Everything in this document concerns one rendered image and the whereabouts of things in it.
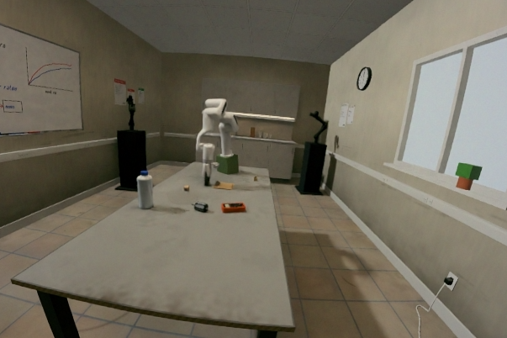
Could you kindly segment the tan square mat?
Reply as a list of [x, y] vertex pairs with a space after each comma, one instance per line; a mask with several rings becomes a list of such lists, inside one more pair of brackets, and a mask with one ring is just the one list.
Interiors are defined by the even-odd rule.
[[213, 188], [232, 190], [233, 186], [234, 186], [234, 183], [221, 182], [219, 186], [214, 185]]

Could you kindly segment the orange pocket multimeter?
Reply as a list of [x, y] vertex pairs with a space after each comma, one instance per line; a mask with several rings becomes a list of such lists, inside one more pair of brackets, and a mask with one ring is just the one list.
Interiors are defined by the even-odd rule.
[[222, 203], [223, 213], [245, 212], [246, 206], [243, 203]]

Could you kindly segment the white bottle with blue cap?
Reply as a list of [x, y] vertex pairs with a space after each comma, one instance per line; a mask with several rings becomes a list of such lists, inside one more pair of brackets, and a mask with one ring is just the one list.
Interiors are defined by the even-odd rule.
[[140, 175], [137, 177], [139, 207], [150, 209], [154, 206], [152, 176], [148, 175], [148, 171], [142, 171]]

